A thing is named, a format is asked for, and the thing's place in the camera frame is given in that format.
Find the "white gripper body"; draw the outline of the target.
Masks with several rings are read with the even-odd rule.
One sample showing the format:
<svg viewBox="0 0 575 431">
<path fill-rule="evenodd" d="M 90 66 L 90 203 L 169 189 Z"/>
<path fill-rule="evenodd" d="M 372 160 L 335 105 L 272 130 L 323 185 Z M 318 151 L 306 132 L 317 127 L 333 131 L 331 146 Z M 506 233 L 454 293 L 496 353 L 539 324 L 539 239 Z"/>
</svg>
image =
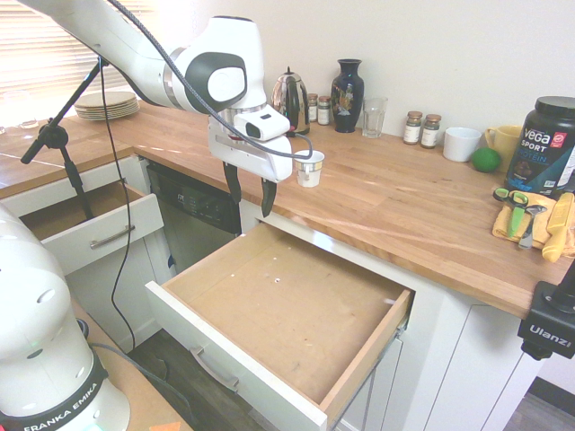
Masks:
<svg viewBox="0 0 575 431">
<path fill-rule="evenodd" d="M 276 110 L 241 112 L 234 115 L 233 125 L 265 147 L 266 151 L 246 141 L 231 138 L 228 129 L 214 117 L 209 117 L 208 148 L 216 158 L 274 182 L 281 182 L 291 175 L 292 162 L 289 158 L 269 153 L 269 150 L 274 150 L 292 154 L 291 144 L 285 136 L 290 129 L 287 117 Z"/>
</svg>

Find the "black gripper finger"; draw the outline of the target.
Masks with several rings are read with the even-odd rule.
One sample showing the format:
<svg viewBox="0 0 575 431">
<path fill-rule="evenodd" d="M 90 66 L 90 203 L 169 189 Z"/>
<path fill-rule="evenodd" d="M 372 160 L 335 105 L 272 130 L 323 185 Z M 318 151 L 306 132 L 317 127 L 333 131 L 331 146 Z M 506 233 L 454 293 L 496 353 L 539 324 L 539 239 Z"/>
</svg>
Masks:
<svg viewBox="0 0 575 431">
<path fill-rule="evenodd" d="M 274 204 L 276 197 L 276 183 L 271 180 L 261 179 L 262 187 L 262 202 L 261 202 L 261 213 L 263 217 L 267 217 Z"/>
<path fill-rule="evenodd" d="M 242 190 L 238 180 L 237 167 L 227 162 L 223 162 L 223 165 L 230 196 L 235 203 L 240 203 L 242 200 Z"/>
</svg>

